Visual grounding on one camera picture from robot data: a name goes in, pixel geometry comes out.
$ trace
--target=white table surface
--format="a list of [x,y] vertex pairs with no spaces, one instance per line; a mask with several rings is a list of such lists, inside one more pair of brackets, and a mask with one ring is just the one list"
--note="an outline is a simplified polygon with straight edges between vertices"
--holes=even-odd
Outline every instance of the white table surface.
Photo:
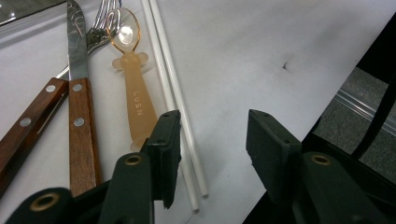
[[[303,140],[396,10],[393,0],[158,3],[209,197],[193,214],[179,175],[172,208],[156,203],[156,223],[242,223],[265,192],[245,149],[248,110],[272,114]],[[99,1],[81,5],[92,24]],[[140,3],[123,5],[142,23],[137,51],[153,59]],[[67,64],[65,7],[12,34],[0,34],[0,137]],[[109,45],[89,61],[105,179],[131,144],[123,76],[111,67],[116,57],[120,53]],[[160,115],[166,110],[155,62],[143,72]],[[66,100],[1,199],[0,223],[31,194],[68,187],[67,123]]]

